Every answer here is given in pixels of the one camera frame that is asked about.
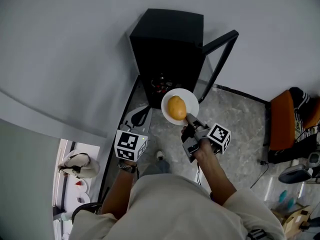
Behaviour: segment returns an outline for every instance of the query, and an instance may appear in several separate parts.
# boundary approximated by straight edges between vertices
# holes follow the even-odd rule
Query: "sleeve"
[[[96,215],[81,210],[74,218],[69,240],[101,240],[117,221],[111,213]]]
[[[285,240],[285,233],[280,221],[259,200],[249,188],[235,192],[223,204],[223,207],[237,214],[243,222],[244,227],[249,231],[262,229],[270,234],[275,240]]]

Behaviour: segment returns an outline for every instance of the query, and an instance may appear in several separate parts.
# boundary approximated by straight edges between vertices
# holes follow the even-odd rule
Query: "gray pants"
[[[150,164],[141,177],[153,174],[170,174],[170,164],[166,160],[159,160],[155,164]]]

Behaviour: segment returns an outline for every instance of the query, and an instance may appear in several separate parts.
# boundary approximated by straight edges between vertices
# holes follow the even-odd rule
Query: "white shirt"
[[[195,182],[156,174],[136,182],[120,220],[80,211],[69,240],[245,240],[253,229],[286,239],[278,219],[251,189],[237,191],[221,206]]]

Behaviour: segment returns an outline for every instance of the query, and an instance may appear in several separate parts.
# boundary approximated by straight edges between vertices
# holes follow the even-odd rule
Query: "floor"
[[[129,104],[128,112],[147,105],[147,97],[141,83]],[[267,169],[267,165],[260,165],[260,160],[266,160],[267,147],[263,147],[268,127],[265,105],[243,96],[212,88],[199,105],[197,118],[209,126],[218,123],[231,131],[231,142],[226,152],[217,157],[226,175],[237,189],[250,188],[257,178]],[[181,142],[181,126],[168,122],[160,109],[153,109],[149,129],[149,142],[147,150],[138,160],[140,173],[150,163],[156,161],[155,153],[161,149],[170,163],[172,173],[182,175],[196,181],[197,163],[190,163],[183,150]],[[113,158],[105,186],[110,187],[118,173],[117,159]],[[320,186],[316,184],[283,184],[278,181],[279,174],[290,166],[290,162],[269,164],[269,169],[253,186],[252,190],[263,200],[269,208],[276,208],[279,195],[287,190],[289,198],[298,199],[303,205],[313,205],[320,201]],[[206,179],[200,177],[202,186],[210,192]],[[312,239],[313,233],[301,233],[295,239]]]

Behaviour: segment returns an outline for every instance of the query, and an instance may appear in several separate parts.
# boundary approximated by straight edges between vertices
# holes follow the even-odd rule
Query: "black chair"
[[[90,202],[90,203],[85,203],[83,205],[80,205],[77,209],[74,210],[71,216],[72,224],[75,221],[75,217],[77,213],[80,212],[81,210],[85,210],[93,214],[98,214],[100,207],[102,207],[102,203],[100,202]]]

